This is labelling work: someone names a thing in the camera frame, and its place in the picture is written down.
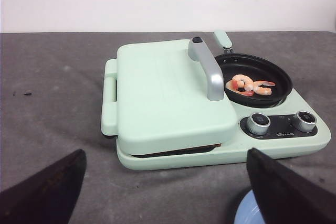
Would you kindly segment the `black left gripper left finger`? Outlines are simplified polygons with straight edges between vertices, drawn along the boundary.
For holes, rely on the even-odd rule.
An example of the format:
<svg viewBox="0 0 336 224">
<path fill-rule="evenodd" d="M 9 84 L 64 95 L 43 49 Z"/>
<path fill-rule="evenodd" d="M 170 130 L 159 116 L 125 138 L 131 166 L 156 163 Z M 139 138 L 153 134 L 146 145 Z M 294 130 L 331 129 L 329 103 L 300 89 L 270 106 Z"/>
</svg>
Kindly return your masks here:
<svg viewBox="0 0 336 224">
<path fill-rule="evenodd" d="M 1 192 L 1 223 L 68 223 L 87 167 L 78 149 Z"/>
</svg>

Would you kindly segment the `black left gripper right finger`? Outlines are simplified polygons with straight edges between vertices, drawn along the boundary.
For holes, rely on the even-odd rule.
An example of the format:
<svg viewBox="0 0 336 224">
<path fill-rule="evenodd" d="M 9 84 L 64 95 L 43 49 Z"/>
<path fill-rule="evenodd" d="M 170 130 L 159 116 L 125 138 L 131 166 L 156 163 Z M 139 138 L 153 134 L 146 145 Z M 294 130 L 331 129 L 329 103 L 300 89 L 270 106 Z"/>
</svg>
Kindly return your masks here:
<svg viewBox="0 0 336 224">
<path fill-rule="evenodd" d="M 247 152 L 247 171 L 265 223 L 335 223 L 335 194 L 256 148 Z"/>
</svg>

